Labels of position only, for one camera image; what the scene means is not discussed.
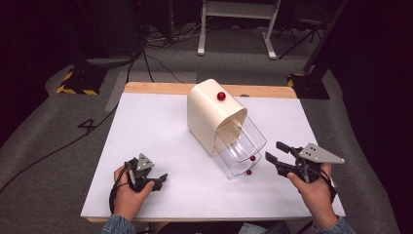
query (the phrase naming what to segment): hand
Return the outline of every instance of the hand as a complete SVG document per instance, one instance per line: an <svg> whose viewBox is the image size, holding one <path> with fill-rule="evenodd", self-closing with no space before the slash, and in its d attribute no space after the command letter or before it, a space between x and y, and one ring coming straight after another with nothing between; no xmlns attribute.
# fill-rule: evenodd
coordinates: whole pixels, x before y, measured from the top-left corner
<svg viewBox="0 0 413 234"><path fill-rule="evenodd" d="M321 169L325 171L328 177L331 177L330 164L322 164ZM313 183L306 183L294 173L289 173L287 176L301 193L304 203L313 216L316 228L325 229L337 222L338 217L331 206L328 185L322 178Z"/></svg>
<svg viewBox="0 0 413 234"><path fill-rule="evenodd" d="M119 173L121 172L123 167L124 166L116 170L115 181L118 178ZM118 194L115 198L115 210L113 214L120 215L128 221L132 221L133 218L139 213L140 208L142 207L142 204L148 197L149 193L151 193L154 184L155 183L153 181L150 181L146 184L141 192L136 193L129 187L127 172L124 172L118 184Z"/></svg>

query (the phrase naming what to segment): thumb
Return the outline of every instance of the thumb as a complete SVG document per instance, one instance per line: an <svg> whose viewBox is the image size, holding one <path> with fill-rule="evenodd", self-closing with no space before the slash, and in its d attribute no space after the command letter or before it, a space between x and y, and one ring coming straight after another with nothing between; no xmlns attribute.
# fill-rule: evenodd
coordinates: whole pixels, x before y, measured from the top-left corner
<svg viewBox="0 0 413 234"><path fill-rule="evenodd" d="M305 186L306 182L304 182L298 175L294 173L288 173L287 177L291 181L291 183L298 189L300 190Z"/></svg>
<svg viewBox="0 0 413 234"><path fill-rule="evenodd" d="M146 199L147 196L149 196L149 193L152 192L152 188L154 187L155 182L154 181L149 181L146 183L145 187L140 191L139 195L143 196L144 199Z"/></svg>

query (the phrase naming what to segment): shiny red ball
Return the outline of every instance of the shiny red ball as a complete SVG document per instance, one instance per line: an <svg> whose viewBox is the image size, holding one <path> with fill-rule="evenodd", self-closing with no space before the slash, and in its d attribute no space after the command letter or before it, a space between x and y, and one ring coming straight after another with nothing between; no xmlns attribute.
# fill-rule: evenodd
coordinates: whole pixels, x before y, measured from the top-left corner
<svg viewBox="0 0 413 234"><path fill-rule="evenodd" d="M218 95L216 95L216 98L218 98L218 100L224 100L225 97L227 96L225 95L224 92L219 92Z"/></svg>

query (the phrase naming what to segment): sleeve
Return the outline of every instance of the sleeve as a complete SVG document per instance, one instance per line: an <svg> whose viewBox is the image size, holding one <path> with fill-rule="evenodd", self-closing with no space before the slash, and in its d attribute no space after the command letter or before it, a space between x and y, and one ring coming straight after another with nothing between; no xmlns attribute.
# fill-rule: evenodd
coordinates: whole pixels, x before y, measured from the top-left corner
<svg viewBox="0 0 413 234"><path fill-rule="evenodd" d="M338 221L327 229L316 229L313 225L312 233L314 234L332 234L332 233L356 233L344 218L339 217Z"/></svg>
<svg viewBox="0 0 413 234"><path fill-rule="evenodd" d="M113 214L104 224L100 234L134 234L134 227L124 217Z"/></svg>

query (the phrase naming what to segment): black base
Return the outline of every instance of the black base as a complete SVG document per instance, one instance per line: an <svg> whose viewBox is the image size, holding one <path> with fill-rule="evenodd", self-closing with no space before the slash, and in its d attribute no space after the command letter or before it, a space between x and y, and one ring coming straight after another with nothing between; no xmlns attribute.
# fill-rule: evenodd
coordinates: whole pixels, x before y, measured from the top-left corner
<svg viewBox="0 0 413 234"><path fill-rule="evenodd" d="M98 95L108 69L80 70L73 67L61 82L57 93Z"/></svg>
<svg viewBox="0 0 413 234"><path fill-rule="evenodd" d="M322 81L312 80L311 74L289 74L286 81L298 98L330 99Z"/></svg>

